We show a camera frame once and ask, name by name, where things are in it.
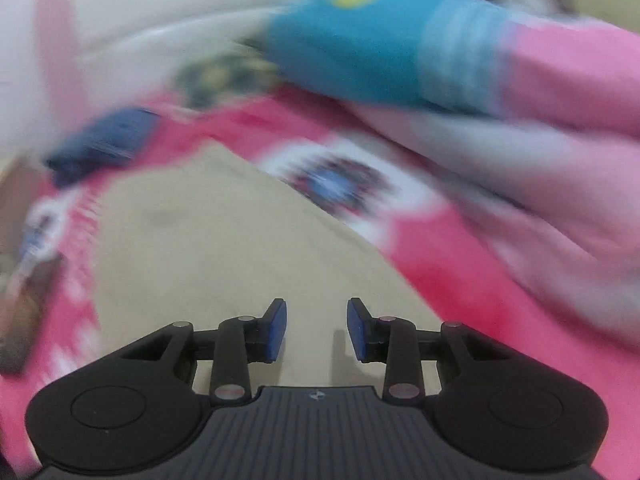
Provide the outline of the pink grey floral duvet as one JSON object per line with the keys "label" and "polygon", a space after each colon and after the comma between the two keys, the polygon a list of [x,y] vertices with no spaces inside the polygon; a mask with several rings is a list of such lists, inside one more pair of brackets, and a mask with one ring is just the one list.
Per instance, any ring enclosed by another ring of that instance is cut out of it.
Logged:
{"label": "pink grey floral duvet", "polygon": [[638,346],[638,141],[434,110],[348,109],[432,163],[440,188],[541,304]]}

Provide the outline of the pink white padded headboard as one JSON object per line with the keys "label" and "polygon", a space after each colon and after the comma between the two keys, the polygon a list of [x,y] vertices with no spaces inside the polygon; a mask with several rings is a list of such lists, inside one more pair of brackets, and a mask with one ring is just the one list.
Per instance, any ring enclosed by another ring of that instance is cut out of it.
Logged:
{"label": "pink white padded headboard", "polygon": [[73,129],[162,88],[185,62],[250,36],[288,0],[37,0],[47,97]]}

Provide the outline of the pink floral fleece bedsheet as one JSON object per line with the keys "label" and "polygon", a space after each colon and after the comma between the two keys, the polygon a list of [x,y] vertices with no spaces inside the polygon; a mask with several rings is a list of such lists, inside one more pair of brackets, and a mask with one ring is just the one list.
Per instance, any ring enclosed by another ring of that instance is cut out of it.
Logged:
{"label": "pink floral fleece bedsheet", "polygon": [[[162,118],[134,171],[173,164],[215,141],[254,162],[280,154],[292,164],[302,148],[309,157],[340,154],[378,166],[395,195],[408,197],[410,209],[376,218],[371,242],[390,239],[384,255],[437,315],[465,322],[593,388],[609,419],[597,471],[609,479],[638,477],[638,354],[536,304],[457,211],[436,197],[417,159],[335,103],[286,89],[193,120]],[[68,267],[26,370],[1,382],[1,448],[18,471],[36,462],[24,427],[27,402],[50,380],[87,363],[106,339],[89,292],[98,199],[111,180],[111,172],[100,172],[71,200],[50,188],[43,192],[47,211],[66,219],[60,247]]]}

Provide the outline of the green plaid pillow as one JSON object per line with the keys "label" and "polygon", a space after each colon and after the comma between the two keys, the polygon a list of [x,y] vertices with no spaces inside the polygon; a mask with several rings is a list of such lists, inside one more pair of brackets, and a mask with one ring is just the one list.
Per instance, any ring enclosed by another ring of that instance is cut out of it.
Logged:
{"label": "green plaid pillow", "polygon": [[280,70],[258,44],[232,44],[178,69],[171,81],[180,106],[205,112],[229,102],[260,96],[282,84]]}

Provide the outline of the beige khaki trousers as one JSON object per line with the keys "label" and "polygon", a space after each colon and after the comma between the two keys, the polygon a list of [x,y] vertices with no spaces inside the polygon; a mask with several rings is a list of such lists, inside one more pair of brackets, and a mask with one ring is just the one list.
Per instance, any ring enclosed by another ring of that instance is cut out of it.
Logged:
{"label": "beige khaki trousers", "polygon": [[346,306],[422,330],[440,322],[362,236],[219,144],[178,164],[113,181],[100,198],[93,302],[112,352],[173,322],[211,330],[227,318],[288,306],[277,361],[255,386],[380,386],[359,363]]}

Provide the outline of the folded blue denim garment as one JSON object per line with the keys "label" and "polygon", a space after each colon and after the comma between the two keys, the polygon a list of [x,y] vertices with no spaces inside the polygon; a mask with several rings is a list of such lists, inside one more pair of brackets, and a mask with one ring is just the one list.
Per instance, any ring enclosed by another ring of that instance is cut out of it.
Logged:
{"label": "folded blue denim garment", "polygon": [[141,107],[125,107],[96,119],[50,151],[43,165],[62,190],[96,171],[125,167],[143,151],[160,116]]}

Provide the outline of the blue pink striped pillow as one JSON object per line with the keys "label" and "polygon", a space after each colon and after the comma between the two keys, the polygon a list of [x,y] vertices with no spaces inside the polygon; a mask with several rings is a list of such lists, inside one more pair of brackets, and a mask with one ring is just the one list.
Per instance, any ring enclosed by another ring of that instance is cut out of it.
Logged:
{"label": "blue pink striped pillow", "polygon": [[639,131],[639,38],[485,0],[295,0],[266,55],[300,88],[576,130]]}

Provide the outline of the black smartphone lit screen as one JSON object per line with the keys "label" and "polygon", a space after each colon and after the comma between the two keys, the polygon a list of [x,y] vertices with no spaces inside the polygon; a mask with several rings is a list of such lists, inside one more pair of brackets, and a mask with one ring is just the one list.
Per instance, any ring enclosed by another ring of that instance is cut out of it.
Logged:
{"label": "black smartphone lit screen", "polygon": [[56,255],[29,268],[27,264],[19,266],[10,255],[1,256],[2,375],[18,375],[24,370],[63,261]]}

